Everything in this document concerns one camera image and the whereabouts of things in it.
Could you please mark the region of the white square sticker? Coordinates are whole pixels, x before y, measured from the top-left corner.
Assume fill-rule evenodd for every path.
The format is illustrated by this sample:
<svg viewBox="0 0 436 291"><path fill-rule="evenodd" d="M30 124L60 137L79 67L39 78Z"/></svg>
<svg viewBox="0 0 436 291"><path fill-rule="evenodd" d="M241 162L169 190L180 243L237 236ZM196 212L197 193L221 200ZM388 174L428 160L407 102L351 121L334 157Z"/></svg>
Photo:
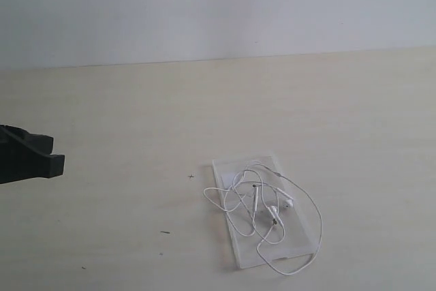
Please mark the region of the white square sticker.
<svg viewBox="0 0 436 291"><path fill-rule="evenodd" d="M233 182L237 179L238 174L235 172L229 172L221 175L222 188L229 189L233 186Z"/></svg>

